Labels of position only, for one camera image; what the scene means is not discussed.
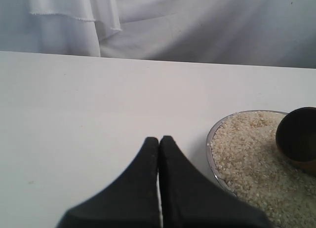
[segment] dark cup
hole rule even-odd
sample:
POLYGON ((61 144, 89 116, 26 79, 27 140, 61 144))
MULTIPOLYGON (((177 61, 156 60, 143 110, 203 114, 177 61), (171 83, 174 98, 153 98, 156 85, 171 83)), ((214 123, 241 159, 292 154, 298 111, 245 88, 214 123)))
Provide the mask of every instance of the dark cup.
POLYGON ((294 166, 316 176, 316 108, 287 114, 276 130, 276 144, 294 166))

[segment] white rice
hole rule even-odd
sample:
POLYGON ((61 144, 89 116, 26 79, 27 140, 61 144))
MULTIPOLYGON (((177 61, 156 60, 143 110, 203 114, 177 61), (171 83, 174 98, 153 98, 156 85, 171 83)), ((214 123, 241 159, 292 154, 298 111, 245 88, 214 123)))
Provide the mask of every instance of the white rice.
POLYGON ((279 153, 276 130, 284 115, 237 113, 216 131, 212 153, 219 173, 241 200, 281 228, 316 228, 316 178, 279 153))

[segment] table surface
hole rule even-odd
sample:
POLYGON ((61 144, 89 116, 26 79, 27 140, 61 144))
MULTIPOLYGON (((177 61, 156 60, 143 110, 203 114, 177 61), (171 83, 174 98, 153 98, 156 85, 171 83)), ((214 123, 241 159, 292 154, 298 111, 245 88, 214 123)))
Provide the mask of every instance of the table surface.
POLYGON ((0 52, 0 227, 54 227, 172 135, 212 179, 208 131, 245 110, 316 106, 312 69, 0 52))

